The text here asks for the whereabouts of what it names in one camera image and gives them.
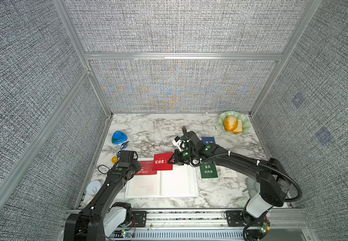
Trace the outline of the blue card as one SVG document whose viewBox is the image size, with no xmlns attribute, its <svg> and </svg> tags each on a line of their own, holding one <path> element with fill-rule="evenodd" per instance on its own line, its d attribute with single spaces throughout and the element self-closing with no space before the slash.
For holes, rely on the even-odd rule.
<svg viewBox="0 0 348 241">
<path fill-rule="evenodd" d="M 207 144 L 215 144 L 215 138 L 214 137 L 202 137 L 202 142 L 204 145 L 207 145 Z"/>
</svg>

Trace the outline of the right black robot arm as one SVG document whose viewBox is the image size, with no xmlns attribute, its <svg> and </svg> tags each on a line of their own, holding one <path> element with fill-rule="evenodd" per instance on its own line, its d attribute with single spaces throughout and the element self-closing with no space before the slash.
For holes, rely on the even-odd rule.
<svg viewBox="0 0 348 241">
<path fill-rule="evenodd" d="M 284 170 L 281 163 L 272 158 L 260 160 L 237 154 L 216 144 L 199 144 L 185 150 L 175 150 L 168 160 L 172 165 L 213 164 L 244 174 L 260 184 L 260 190 L 244 208 L 244 214 L 259 218 L 273 207 L 302 198 L 302 190 Z"/>
</svg>

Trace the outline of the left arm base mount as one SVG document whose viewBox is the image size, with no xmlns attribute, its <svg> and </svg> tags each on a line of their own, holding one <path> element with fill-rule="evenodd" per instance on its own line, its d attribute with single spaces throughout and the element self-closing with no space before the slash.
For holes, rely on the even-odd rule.
<svg viewBox="0 0 348 241">
<path fill-rule="evenodd" d="M 105 230 L 116 228 L 144 228 L 147 220 L 146 211 L 134 211 L 130 203 L 116 202 L 104 219 Z"/>
</svg>

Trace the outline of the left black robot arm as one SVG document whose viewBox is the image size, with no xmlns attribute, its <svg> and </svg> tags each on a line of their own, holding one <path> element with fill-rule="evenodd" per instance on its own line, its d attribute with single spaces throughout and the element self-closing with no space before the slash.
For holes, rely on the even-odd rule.
<svg viewBox="0 0 348 241">
<path fill-rule="evenodd" d="M 65 223 L 65 241 L 109 241 L 120 226 L 133 223 L 131 204 L 113 203 L 116 195 L 141 169 L 136 151 L 119 151 L 117 163 L 95 197 L 79 213 L 69 215 Z"/>
</svg>

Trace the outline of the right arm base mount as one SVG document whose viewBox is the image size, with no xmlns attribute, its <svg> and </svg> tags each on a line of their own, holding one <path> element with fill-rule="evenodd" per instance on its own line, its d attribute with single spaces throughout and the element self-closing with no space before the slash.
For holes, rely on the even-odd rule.
<svg viewBox="0 0 348 241">
<path fill-rule="evenodd" d="M 265 211 L 258 218 L 251 216 L 245 209 L 242 211 L 225 211 L 224 218 L 229 227 L 241 227 L 245 241 L 260 241 L 270 231 L 270 221 Z"/>
</svg>

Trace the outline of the dark red card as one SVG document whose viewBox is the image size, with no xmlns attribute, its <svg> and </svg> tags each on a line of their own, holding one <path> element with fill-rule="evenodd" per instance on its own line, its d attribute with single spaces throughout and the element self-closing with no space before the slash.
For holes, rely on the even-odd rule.
<svg viewBox="0 0 348 241">
<path fill-rule="evenodd" d="M 154 161 L 140 161 L 142 169 L 136 175 L 156 175 L 157 171 L 153 170 Z"/>
</svg>

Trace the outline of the green card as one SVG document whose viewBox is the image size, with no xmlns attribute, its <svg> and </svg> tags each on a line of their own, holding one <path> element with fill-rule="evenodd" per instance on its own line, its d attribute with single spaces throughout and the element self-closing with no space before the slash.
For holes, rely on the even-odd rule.
<svg viewBox="0 0 348 241">
<path fill-rule="evenodd" d="M 200 173 L 202 179 L 218 178 L 217 168 L 214 164 L 202 164 L 200 166 Z"/>
</svg>

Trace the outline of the white photo album book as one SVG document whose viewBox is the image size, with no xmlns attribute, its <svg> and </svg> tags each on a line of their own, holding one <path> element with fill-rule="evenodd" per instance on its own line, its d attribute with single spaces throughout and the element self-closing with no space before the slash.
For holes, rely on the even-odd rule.
<svg viewBox="0 0 348 241">
<path fill-rule="evenodd" d="M 142 158 L 140 161 L 153 161 Z M 198 197 L 195 168 L 173 166 L 171 171 L 158 171 L 156 175 L 135 175 L 126 184 L 125 198 Z"/>
</svg>

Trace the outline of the large red card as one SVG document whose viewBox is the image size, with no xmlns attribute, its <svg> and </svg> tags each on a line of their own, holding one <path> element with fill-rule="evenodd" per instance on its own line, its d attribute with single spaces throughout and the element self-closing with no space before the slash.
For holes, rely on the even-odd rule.
<svg viewBox="0 0 348 241">
<path fill-rule="evenodd" d="M 172 157 L 173 152 L 170 153 L 162 153 L 155 154 L 153 157 L 153 171 L 171 171 L 173 169 L 173 165 L 168 161 Z"/>
</svg>

